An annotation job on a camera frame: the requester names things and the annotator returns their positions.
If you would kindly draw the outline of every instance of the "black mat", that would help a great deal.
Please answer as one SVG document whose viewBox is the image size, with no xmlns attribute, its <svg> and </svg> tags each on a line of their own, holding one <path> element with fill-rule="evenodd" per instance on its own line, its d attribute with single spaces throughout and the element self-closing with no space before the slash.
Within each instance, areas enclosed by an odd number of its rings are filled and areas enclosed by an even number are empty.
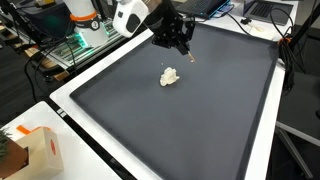
<svg viewBox="0 0 320 180">
<path fill-rule="evenodd" d="M 197 25 L 196 63 L 147 40 L 71 94 L 160 177 L 244 179 L 275 44 Z M 159 85 L 168 66 L 181 77 Z"/>
</svg>

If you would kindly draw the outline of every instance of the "table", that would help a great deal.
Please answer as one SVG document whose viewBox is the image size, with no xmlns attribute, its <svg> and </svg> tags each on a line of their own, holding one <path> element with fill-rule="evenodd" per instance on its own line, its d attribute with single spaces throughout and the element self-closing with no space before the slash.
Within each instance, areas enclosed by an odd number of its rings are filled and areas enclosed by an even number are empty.
<svg viewBox="0 0 320 180">
<path fill-rule="evenodd" d="M 238 21 L 242 19 L 241 5 L 235 3 L 235 9 L 231 13 Z M 288 2 L 294 5 L 291 13 L 293 21 L 297 12 L 298 2 Z M 271 28 L 273 25 L 264 22 L 253 21 L 255 25 Z M 224 28 L 227 30 L 243 33 L 237 24 L 230 17 L 223 17 L 220 19 L 212 19 L 205 22 L 205 24 Z M 283 32 L 290 26 L 279 27 Z M 128 53 L 131 49 L 138 46 L 152 35 L 149 30 L 144 31 L 136 38 L 132 39 L 112 54 L 108 55 L 97 64 L 78 75 L 72 81 L 68 82 L 60 89 L 56 90 L 50 95 L 50 98 L 57 103 L 71 118 L 73 118 L 85 131 L 87 131 L 100 145 L 108 151 L 118 162 L 120 162 L 130 173 L 137 179 L 160 179 L 151 169 L 144 165 L 131 152 L 122 146 L 114 137 L 98 125 L 88 114 L 86 114 L 72 99 L 69 97 L 70 93 L 84 84 L 86 81 L 97 75 L 99 72 L 107 68 L 109 65 L 117 61 L 119 58 Z M 284 79 L 284 69 L 278 64 L 273 74 L 268 95 L 265 101 L 264 110 L 260 119 L 260 124 L 256 133 L 256 138 L 252 148 L 250 161 L 247 167 L 247 180 L 265 179 L 269 156 L 271 151 L 273 133 L 277 118 L 277 112 L 282 91 L 282 84 Z"/>
<path fill-rule="evenodd" d="M 13 140 L 24 136 L 15 129 L 18 125 L 23 125 L 29 130 L 47 126 L 57 134 L 64 171 L 52 180 L 121 180 L 45 102 L 39 102 L 3 127 L 8 128 Z"/>
</svg>

